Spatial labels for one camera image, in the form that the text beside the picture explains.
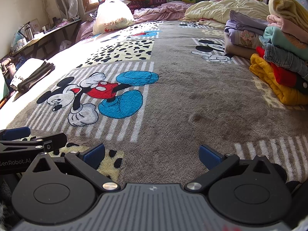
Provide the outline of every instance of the yellow knit sweater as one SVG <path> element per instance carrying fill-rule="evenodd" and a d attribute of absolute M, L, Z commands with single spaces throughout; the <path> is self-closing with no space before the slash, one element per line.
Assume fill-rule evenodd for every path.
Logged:
<path fill-rule="evenodd" d="M 308 95 L 304 95 L 297 89 L 289 88 L 276 82 L 273 68 L 266 60 L 257 54 L 253 54 L 250 61 L 249 70 L 272 88 L 281 103 L 289 106 L 308 104 Z"/>

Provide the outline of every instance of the metal thermos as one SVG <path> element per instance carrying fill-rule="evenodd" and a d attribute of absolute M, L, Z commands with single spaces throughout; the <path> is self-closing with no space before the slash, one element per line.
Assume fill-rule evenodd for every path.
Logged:
<path fill-rule="evenodd" d="M 30 24 L 27 24 L 25 26 L 25 32 L 26 32 L 28 41 L 31 41 L 33 39 L 33 34 L 32 34 L 32 31 L 31 31 L 31 28 L 30 28 Z"/>

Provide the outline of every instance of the cup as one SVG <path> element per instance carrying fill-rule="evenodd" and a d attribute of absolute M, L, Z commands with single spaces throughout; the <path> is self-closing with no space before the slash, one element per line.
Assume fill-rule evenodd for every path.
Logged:
<path fill-rule="evenodd" d="M 18 45 L 18 47 L 22 47 L 23 46 L 23 40 L 22 39 L 18 40 L 17 45 Z"/>

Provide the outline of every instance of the white plastic bag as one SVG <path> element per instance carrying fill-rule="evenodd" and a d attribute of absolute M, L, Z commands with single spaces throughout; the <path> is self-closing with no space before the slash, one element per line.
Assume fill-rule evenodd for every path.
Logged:
<path fill-rule="evenodd" d="M 121 0 L 106 0 L 99 5 L 93 35 L 134 25 L 134 17 L 128 6 Z"/>
<path fill-rule="evenodd" d="M 70 47 L 71 43 L 72 43 L 72 42 L 71 42 L 71 41 L 68 41 L 68 40 L 62 41 L 62 42 L 61 42 L 61 45 L 60 45 L 60 50 L 59 50 L 59 52 L 65 50 L 65 49 L 68 49 L 68 48 Z"/>

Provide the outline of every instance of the desk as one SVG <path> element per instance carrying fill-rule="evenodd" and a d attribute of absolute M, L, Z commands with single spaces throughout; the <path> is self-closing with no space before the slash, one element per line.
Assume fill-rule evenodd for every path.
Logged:
<path fill-rule="evenodd" d="M 15 52 L 14 54 L 12 54 L 11 56 L 12 57 L 16 57 L 17 55 L 23 55 L 25 57 L 30 57 L 32 55 L 32 58 L 36 58 L 36 55 L 37 55 L 37 51 L 42 48 L 45 55 L 47 54 L 47 50 L 45 48 L 45 45 L 47 45 L 48 43 L 50 43 L 50 41 L 46 41 L 44 42 L 43 44 L 39 45 L 40 41 L 43 40 L 43 39 L 47 39 L 47 38 L 51 38 L 51 41 L 53 42 L 54 44 L 54 47 L 56 49 L 56 51 L 59 50 L 59 47 L 57 46 L 57 42 L 56 42 L 56 39 L 55 39 L 55 32 L 58 32 L 58 31 L 62 31 L 63 32 L 63 35 L 64 35 L 64 38 L 65 40 L 69 40 L 72 42 L 72 44 L 75 44 L 75 41 L 76 41 L 76 36 L 77 36 L 77 33 L 78 33 L 78 30 L 80 28 L 80 25 L 81 25 L 81 21 L 82 19 L 78 19 L 76 21 L 73 21 L 73 22 L 70 22 L 68 24 L 65 24 L 64 26 L 62 27 L 59 27 L 59 28 L 55 28 L 54 30 L 50 31 L 50 32 L 47 32 L 46 34 L 44 34 L 43 37 L 41 38 L 38 38 L 38 39 L 32 39 L 31 41 L 29 41 L 27 43 L 27 45 L 25 45 L 22 49 L 20 49 L 19 51 Z M 68 35 L 67 35 L 67 27 L 69 26 L 72 26 L 73 24 L 76 24 L 76 27 L 74 29 L 74 32 L 72 34 L 72 37 L 70 39 L 68 39 Z M 26 54 L 25 55 L 25 50 L 27 50 L 29 47 L 33 46 L 33 50 Z"/>

